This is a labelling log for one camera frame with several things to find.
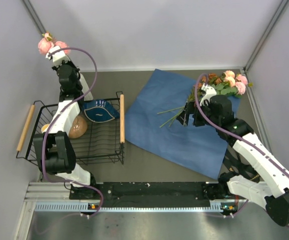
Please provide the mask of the blue wrapping paper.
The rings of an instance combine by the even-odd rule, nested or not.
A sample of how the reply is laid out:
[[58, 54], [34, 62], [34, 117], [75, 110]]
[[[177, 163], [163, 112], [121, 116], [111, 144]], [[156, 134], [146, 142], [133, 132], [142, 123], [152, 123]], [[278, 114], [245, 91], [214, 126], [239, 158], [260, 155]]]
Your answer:
[[125, 113], [125, 139], [170, 162], [217, 179], [227, 142], [209, 125], [187, 126], [172, 119], [182, 108], [196, 81], [155, 69]]

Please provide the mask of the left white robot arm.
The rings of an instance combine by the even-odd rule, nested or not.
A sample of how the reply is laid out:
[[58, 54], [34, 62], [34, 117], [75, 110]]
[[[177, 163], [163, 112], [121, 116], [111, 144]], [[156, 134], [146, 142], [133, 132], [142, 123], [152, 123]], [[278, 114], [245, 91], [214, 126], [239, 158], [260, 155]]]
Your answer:
[[33, 146], [39, 170], [44, 177], [55, 175], [70, 183], [86, 198], [97, 195], [94, 176], [78, 163], [69, 138], [74, 120], [79, 116], [86, 92], [81, 83], [80, 70], [72, 61], [62, 60], [52, 68], [60, 83], [59, 103], [48, 127], [33, 137]]

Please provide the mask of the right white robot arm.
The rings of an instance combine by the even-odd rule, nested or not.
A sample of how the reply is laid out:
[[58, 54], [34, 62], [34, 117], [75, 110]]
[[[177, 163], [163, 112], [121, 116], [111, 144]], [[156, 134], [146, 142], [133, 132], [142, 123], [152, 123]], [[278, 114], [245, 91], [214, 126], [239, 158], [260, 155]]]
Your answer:
[[193, 117], [196, 127], [209, 125], [219, 137], [244, 157], [263, 179], [253, 182], [238, 173], [219, 179], [218, 193], [229, 198], [241, 196], [261, 208], [279, 226], [289, 224], [289, 171], [265, 148], [254, 130], [243, 119], [235, 117], [232, 102], [224, 95], [215, 95], [196, 103], [187, 101], [177, 120], [186, 126]]

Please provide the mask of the pink and brown flower bouquet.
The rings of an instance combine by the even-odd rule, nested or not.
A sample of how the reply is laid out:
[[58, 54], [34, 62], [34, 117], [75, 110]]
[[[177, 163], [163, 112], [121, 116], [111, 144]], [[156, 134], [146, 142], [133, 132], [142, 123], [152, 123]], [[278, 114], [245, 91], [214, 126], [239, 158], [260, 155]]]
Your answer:
[[[226, 70], [221, 75], [217, 75], [216, 73], [209, 73], [208, 77], [206, 75], [203, 75], [201, 77], [201, 80], [198, 80], [197, 82], [198, 86], [196, 96], [199, 99], [199, 102], [201, 101], [203, 95], [206, 94], [204, 89], [207, 89], [207, 87], [214, 88], [217, 95], [224, 95], [228, 97], [234, 96], [236, 98], [241, 98], [242, 95], [246, 93], [247, 88], [253, 87], [253, 83], [249, 82], [245, 75], [241, 73], [236, 74], [232, 70]], [[194, 106], [196, 106], [194, 91], [195, 85], [193, 85], [186, 103], [194, 102]], [[185, 105], [157, 113], [159, 115], [175, 110], [179, 110], [179, 112], [170, 119], [168, 119], [166, 122], [164, 122], [162, 125], [160, 125], [160, 128], [164, 127], [168, 123], [169, 127], [171, 127], [176, 118], [180, 116], [183, 110], [185, 110]]]

